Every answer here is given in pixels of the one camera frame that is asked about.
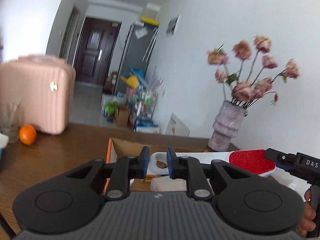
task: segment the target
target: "wall picture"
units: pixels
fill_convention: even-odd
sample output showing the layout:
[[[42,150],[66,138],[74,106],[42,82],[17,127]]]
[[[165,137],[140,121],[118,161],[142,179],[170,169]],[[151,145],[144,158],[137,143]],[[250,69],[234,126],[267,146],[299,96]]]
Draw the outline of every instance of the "wall picture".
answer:
[[[178,17],[175,17],[169,22],[168,28],[167,28],[167,36],[171,36],[176,33],[179,20],[180,20],[180,15]]]

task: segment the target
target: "glass cup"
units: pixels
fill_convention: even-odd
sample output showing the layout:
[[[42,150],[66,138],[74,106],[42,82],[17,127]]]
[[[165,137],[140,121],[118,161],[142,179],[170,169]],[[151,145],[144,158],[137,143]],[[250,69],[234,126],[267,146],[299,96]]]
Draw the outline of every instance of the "glass cup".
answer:
[[[5,109],[0,111],[0,126],[2,133],[9,137],[9,143],[19,140],[19,105],[9,103]]]

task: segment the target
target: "green leaf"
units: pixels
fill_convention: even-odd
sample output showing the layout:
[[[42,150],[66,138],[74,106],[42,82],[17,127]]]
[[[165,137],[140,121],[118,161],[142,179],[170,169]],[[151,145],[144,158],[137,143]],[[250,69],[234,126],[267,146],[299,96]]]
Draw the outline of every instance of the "green leaf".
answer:
[[[220,52],[221,52],[223,55],[226,55],[226,52],[223,50],[223,48],[220,49]]]
[[[286,83],[288,77],[284,73],[281,73],[280,76],[282,76],[283,82]]]
[[[228,79],[226,80],[226,83],[231,86],[231,84],[238,79],[238,76],[236,73],[233,73],[232,75],[228,76]]]

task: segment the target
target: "gray floor tile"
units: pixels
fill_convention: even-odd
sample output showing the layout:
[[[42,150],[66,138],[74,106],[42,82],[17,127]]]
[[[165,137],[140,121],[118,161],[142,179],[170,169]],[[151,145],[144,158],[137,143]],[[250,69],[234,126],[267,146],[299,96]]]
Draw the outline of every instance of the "gray floor tile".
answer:
[[[125,129],[108,123],[101,109],[102,88],[75,85],[69,122],[112,129]]]

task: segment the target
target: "wooden table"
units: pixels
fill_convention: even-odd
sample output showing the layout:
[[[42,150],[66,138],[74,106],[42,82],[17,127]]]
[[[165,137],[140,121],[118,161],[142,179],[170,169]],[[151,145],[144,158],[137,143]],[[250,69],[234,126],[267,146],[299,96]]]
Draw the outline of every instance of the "wooden table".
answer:
[[[0,162],[0,212],[12,229],[20,231],[12,214],[18,193],[95,158],[105,159],[109,138],[154,145],[194,149],[206,148],[208,139],[134,133],[70,124],[59,136],[39,134],[30,147],[17,142],[4,150]],[[0,230],[0,239],[8,239]]]

